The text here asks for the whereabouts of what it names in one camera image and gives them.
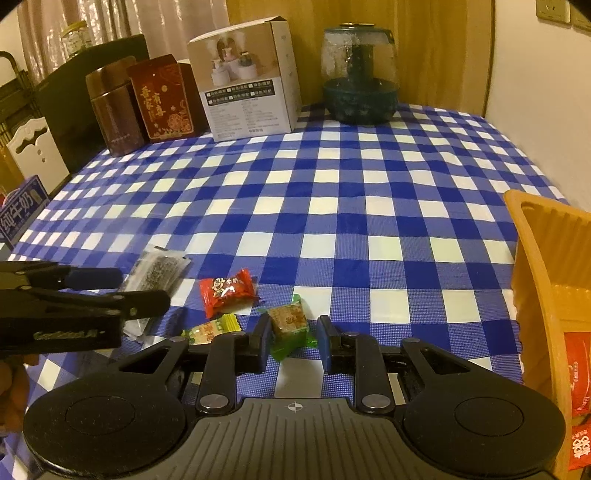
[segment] table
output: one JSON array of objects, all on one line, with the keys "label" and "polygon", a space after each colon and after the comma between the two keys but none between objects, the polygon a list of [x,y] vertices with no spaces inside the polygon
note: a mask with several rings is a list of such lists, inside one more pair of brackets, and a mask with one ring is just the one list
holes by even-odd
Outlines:
[{"label": "table", "polygon": [[[384,345],[419,337],[519,381],[517,233],[502,199],[510,188],[563,198],[479,116],[401,105],[389,125],[350,127],[312,107],[288,135],[214,143],[205,134],[124,157],[104,151],[11,258],[129,273],[149,243],[187,252],[173,307],[146,345],[206,321],[197,279],[248,267],[259,307],[299,293],[309,319],[330,313]],[[258,316],[257,307],[238,311],[246,330]],[[43,357],[28,369],[31,401],[140,348],[124,339],[115,351]],[[319,362],[313,349],[296,356]],[[269,359],[264,375],[239,378],[239,394],[273,396],[279,370]],[[351,393],[344,375],[322,381],[322,395]],[[6,444],[0,474],[26,477],[22,438]]]}]

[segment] wall outlet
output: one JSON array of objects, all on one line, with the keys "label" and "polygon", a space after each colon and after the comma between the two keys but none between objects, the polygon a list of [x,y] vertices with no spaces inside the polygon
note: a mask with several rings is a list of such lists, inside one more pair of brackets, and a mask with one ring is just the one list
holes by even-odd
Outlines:
[{"label": "wall outlet", "polygon": [[570,22],[575,28],[591,32],[591,21],[587,20],[573,4],[570,4]]},{"label": "wall outlet", "polygon": [[570,23],[570,9],[566,0],[535,0],[535,11],[542,20]]}]

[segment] white product box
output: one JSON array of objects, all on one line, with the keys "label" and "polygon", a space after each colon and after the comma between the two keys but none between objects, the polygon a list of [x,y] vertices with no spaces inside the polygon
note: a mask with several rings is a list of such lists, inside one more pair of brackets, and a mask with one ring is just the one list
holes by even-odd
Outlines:
[{"label": "white product box", "polygon": [[232,25],[192,39],[188,49],[214,140],[294,129],[301,98],[286,20]]}]

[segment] packaged snack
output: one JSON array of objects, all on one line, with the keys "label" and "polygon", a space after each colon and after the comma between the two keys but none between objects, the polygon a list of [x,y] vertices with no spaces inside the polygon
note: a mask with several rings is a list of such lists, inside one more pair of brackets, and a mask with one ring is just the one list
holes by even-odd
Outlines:
[{"label": "packaged snack", "polygon": [[[190,260],[184,252],[148,245],[135,262],[119,291],[164,290],[172,294]],[[140,337],[150,319],[128,320],[123,328],[132,340]]]},{"label": "packaged snack", "polygon": [[589,413],[591,381],[589,355],[591,352],[591,332],[570,332],[564,334],[566,357],[569,362],[570,402],[573,417]]},{"label": "packaged snack", "polygon": [[570,436],[569,470],[576,470],[591,465],[589,432],[591,432],[591,423],[573,426]]},{"label": "packaged snack", "polygon": [[225,313],[220,318],[210,322],[197,325],[190,330],[183,330],[182,335],[189,339],[191,345],[211,343],[213,337],[228,332],[239,332],[242,330],[238,325],[238,319],[233,313]]},{"label": "packaged snack", "polygon": [[267,310],[271,317],[271,325],[275,334],[275,341],[271,347],[271,356],[281,362],[293,350],[301,346],[316,347],[316,339],[310,335],[308,321],[301,305],[301,297],[293,295],[293,300],[287,305]]},{"label": "packaged snack", "polygon": [[199,281],[199,289],[208,319],[225,307],[256,298],[252,278],[246,268],[232,278],[204,278]]}]

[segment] red candy wrapper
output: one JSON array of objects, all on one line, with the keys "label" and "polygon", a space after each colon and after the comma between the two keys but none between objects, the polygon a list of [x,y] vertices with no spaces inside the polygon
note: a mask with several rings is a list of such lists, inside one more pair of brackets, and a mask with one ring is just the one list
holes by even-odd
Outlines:
[{"label": "red candy wrapper", "polygon": [[591,332],[565,333],[564,343],[566,344],[566,358],[569,362],[570,403],[573,417],[577,417],[589,413]]},{"label": "red candy wrapper", "polygon": [[208,319],[225,307],[256,298],[252,278],[246,268],[240,270],[236,277],[200,280],[199,289],[205,307],[205,316]]},{"label": "red candy wrapper", "polygon": [[569,470],[576,470],[591,465],[591,442],[589,442],[591,424],[573,426],[570,436]]}]

